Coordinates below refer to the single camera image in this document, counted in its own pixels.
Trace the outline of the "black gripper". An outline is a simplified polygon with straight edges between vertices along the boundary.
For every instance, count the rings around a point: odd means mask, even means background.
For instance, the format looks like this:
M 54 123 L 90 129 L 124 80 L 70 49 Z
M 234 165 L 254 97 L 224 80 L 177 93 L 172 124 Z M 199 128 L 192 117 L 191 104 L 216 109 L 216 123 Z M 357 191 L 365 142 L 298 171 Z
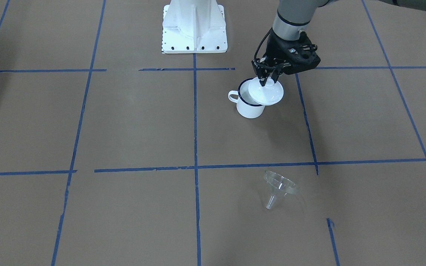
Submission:
M 255 75 L 261 86 L 267 84 L 267 78 L 277 83 L 282 75 L 293 75 L 316 68 L 321 62 L 317 46 L 306 32 L 299 33 L 297 40 L 281 39 L 270 29 L 260 42 L 251 61 Z

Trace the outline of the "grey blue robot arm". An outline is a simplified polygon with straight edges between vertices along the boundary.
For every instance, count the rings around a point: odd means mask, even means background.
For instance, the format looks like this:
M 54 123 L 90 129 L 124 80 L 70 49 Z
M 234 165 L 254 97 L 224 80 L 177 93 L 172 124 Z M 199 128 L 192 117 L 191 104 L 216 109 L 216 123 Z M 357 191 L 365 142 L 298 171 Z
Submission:
M 261 86 L 271 78 L 277 82 L 282 74 L 293 75 L 314 69 L 321 62 L 317 47 L 306 34 L 316 9 L 330 0 L 281 0 L 262 57 L 254 55 L 252 66 Z

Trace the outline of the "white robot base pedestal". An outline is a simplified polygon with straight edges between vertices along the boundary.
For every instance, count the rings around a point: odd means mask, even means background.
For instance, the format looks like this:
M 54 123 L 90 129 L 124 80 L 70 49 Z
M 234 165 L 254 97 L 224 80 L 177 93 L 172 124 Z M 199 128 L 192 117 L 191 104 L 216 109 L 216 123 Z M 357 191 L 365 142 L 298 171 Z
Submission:
M 161 52 L 225 53 L 224 7 L 216 0 L 172 0 L 163 7 Z

